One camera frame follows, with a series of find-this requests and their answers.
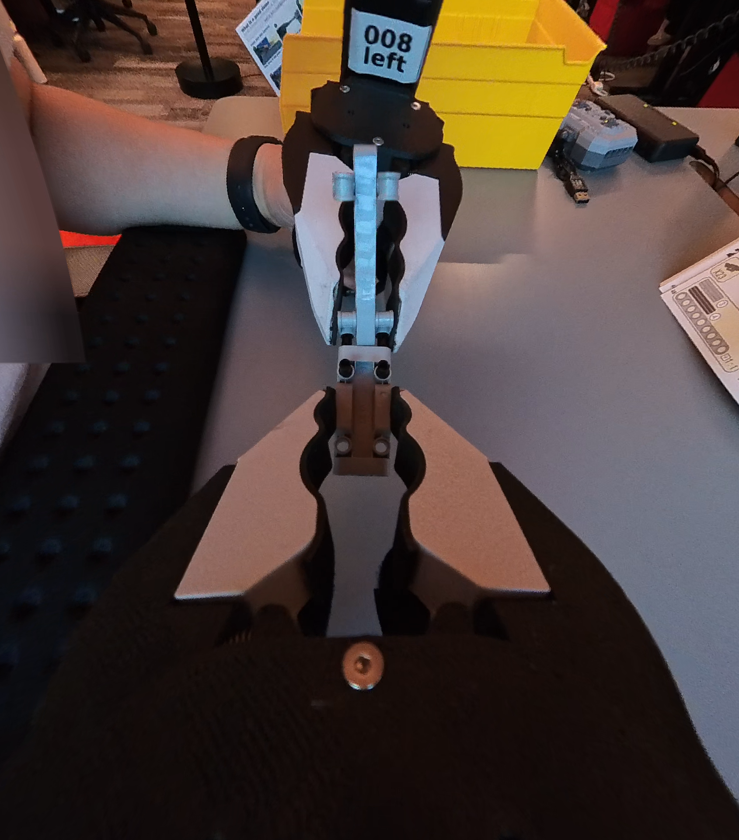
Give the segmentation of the person's left forearm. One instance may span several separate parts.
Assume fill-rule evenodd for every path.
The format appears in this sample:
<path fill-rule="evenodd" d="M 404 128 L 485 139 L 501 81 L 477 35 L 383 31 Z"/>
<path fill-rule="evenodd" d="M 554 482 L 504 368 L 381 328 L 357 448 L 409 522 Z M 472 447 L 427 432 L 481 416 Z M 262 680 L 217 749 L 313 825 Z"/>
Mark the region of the person's left forearm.
<path fill-rule="evenodd" d="M 115 235 L 175 224 L 239 229 L 228 201 L 228 140 L 39 85 L 16 58 L 10 75 L 58 226 Z"/>

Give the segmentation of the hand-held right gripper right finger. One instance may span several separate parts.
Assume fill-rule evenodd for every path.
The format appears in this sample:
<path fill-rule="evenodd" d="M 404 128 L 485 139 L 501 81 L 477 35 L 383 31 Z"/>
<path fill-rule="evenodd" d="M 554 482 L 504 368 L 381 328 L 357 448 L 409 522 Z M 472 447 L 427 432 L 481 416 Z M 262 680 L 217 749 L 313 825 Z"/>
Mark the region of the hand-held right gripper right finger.
<path fill-rule="evenodd" d="M 400 389 L 391 427 L 406 491 L 379 572 L 383 634 L 423 634 L 447 604 L 550 593 L 488 458 Z"/>

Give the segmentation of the black power adapter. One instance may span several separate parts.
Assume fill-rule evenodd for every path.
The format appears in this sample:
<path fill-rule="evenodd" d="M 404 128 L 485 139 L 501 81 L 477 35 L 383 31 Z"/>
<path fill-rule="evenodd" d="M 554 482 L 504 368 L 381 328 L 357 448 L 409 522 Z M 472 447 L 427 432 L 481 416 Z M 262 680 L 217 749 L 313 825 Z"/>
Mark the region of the black power adapter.
<path fill-rule="evenodd" d="M 689 156 L 699 143 L 698 134 L 637 96 L 610 94 L 598 97 L 597 103 L 635 128 L 635 151 L 648 162 L 680 160 Z"/>

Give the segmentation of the black office chair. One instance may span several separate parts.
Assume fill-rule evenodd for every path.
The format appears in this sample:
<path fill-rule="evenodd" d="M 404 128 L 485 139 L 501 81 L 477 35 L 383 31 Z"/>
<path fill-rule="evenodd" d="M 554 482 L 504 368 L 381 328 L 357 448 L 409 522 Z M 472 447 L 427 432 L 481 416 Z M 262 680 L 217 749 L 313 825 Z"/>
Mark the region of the black office chair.
<path fill-rule="evenodd" d="M 148 35 L 157 35 L 157 28 L 154 22 L 145 14 L 134 10 L 133 3 L 130 1 L 121 2 L 119 6 L 107 1 L 70 1 L 68 5 L 60 10 L 60 17 L 62 20 L 74 25 L 71 44 L 73 51 L 81 62 L 86 63 L 91 60 L 90 53 L 84 43 L 90 25 L 94 25 L 98 32 L 104 32 L 106 30 L 106 23 L 110 23 L 123 32 L 132 35 L 136 38 L 145 55 L 153 55 L 151 44 L 140 33 L 123 21 L 124 17 L 136 18 L 144 23 Z"/>

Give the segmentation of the grey toy control hub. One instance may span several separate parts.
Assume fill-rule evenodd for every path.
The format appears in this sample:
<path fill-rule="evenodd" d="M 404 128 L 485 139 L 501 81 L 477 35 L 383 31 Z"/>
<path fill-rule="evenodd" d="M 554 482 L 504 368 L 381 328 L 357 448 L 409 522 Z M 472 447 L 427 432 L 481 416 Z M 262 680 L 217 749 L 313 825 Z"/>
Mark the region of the grey toy control hub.
<path fill-rule="evenodd" d="M 638 142 L 637 131 L 590 100 L 576 99 L 557 142 L 581 170 L 597 171 L 623 163 Z"/>

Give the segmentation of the short grey toy brick beam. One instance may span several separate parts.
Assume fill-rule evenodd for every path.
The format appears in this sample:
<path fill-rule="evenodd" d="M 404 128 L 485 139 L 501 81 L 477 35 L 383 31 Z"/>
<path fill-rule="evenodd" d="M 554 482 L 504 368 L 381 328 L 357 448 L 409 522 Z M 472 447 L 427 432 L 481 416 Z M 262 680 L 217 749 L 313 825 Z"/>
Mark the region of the short grey toy brick beam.
<path fill-rule="evenodd" d="M 390 456 L 391 351 L 385 346 L 338 349 L 333 473 L 387 476 Z"/>

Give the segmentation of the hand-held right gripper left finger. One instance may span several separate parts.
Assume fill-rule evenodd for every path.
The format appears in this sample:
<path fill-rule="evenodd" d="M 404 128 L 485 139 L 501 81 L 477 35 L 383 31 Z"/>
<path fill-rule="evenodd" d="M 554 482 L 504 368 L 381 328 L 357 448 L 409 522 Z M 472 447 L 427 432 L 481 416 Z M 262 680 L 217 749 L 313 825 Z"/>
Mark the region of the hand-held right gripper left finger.
<path fill-rule="evenodd" d="M 312 394 L 239 457 L 175 592 L 285 607 L 306 635 L 326 633 L 334 552 L 320 488 L 332 469 L 332 388 Z"/>

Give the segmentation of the person's left hand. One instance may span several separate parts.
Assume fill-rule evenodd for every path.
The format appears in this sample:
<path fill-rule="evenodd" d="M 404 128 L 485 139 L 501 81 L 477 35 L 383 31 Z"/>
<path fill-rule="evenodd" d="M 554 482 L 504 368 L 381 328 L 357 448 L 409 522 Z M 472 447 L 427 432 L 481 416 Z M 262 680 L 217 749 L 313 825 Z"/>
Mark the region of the person's left hand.
<path fill-rule="evenodd" d="M 254 159 L 253 195 L 260 214 L 278 228 L 294 226 L 294 212 L 283 183 L 282 146 L 264 143 Z"/>

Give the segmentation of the black wristband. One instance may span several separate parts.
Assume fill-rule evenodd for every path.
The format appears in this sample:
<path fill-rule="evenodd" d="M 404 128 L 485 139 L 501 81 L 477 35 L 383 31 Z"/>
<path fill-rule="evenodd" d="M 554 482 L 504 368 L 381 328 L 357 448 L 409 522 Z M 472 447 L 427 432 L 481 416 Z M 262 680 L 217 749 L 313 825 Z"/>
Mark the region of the black wristband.
<path fill-rule="evenodd" d="M 228 157 L 228 201 L 241 228 L 261 234 L 273 234 L 280 228 L 268 221 L 259 211 L 254 198 L 253 171 L 255 157 L 266 144 L 281 145 L 281 140 L 254 135 L 240 138 L 233 144 Z"/>

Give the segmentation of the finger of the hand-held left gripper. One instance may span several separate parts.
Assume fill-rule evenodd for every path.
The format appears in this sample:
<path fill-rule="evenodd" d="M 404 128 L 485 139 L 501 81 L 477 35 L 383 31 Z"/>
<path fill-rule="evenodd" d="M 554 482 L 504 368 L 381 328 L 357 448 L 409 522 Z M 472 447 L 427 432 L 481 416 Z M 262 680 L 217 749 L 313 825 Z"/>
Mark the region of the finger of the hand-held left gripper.
<path fill-rule="evenodd" d="M 341 203 L 333 192 L 333 175 L 351 170 L 337 157 L 310 154 L 295 233 L 301 267 L 314 317 L 324 341 L 337 342 L 337 312 L 344 291 L 337 253 L 352 232 L 352 202 Z"/>
<path fill-rule="evenodd" d="M 406 230 L 388 260 L 390 280 L 397 288 L 397 302 L 387 306 L 397 318 L 392 334 L 394 352 L 417 318 L 445 243 L 437 179 L 410 175 L 399 181 L 398 197 Z"/>

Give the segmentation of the yellow plastic bin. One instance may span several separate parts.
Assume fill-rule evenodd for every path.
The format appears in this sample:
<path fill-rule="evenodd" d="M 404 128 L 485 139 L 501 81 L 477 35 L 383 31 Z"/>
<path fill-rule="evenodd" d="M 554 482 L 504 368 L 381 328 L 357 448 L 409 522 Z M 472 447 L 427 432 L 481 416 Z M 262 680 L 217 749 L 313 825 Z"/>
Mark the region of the yellow plastic bin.
<path fill-rule="evenodd" d="M 282 51 L 285 134 L 338 81 L 346 2 L 305 2 Z M 417 87 L 461 167 L 535 170 L 603 42 L 567 2 L 442 2 Z"/>

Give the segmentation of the long grey toy brick beam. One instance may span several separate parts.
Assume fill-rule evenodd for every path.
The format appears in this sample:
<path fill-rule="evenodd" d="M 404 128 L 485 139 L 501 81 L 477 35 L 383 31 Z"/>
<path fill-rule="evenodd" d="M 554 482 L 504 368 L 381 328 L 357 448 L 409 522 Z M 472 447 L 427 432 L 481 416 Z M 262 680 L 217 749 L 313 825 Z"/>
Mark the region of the long grey toy brick beam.
<path fill-rule="evenodd" d="M 374 346 L 379 329 L 389 330 L 393 315 L 376 313 L 376 234 L 384 204 L 399 197 L 398 173 L 380 171 L 378 151 L 381 139 L 370 144 L 356 144 L 353 171 L 333 173 L 333 198 L 354 204 L 354 279 L 355 309 L 338 313 L 338 329 L 352 329 L 354 341 Z"/>

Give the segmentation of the black studded mat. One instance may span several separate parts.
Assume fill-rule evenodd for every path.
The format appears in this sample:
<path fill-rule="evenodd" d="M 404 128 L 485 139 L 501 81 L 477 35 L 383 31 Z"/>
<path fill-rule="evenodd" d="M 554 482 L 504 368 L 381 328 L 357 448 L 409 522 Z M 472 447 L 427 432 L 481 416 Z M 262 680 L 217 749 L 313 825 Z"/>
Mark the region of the black studded mat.
<path fill-rule="evenodd" d="M 67 639 L 185 501 L 246 236 L 128 230 L 0 458 L 0 764 Z"/>

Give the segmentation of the black floor stand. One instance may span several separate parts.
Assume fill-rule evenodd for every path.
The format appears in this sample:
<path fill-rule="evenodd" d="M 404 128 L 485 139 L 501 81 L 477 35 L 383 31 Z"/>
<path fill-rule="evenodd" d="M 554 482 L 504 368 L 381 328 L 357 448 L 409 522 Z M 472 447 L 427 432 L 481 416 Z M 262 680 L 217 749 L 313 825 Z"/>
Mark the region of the black floor stand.
<path fill-rule="evenodd" d="M 231 59 L 209 56 L 196 2 L 186 0 L 199 59 L 181 61 L 175 68 L 180 89 L 198 99 L 219 99 L 233 96 L 243 89 L 238 65 Z"/>

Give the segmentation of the white printed flyer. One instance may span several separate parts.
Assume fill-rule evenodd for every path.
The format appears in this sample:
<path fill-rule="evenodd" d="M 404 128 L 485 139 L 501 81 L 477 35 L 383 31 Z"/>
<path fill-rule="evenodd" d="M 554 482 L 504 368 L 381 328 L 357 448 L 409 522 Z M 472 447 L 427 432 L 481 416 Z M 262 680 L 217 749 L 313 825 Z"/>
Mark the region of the white printed flyer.
<path fill-rule="evenodd" d="M 301 32 L 302 15 L 302 1 L 260 1 L 236 28 L 276 96 L 280 96 L 283 41 L 286 35 Z"/>

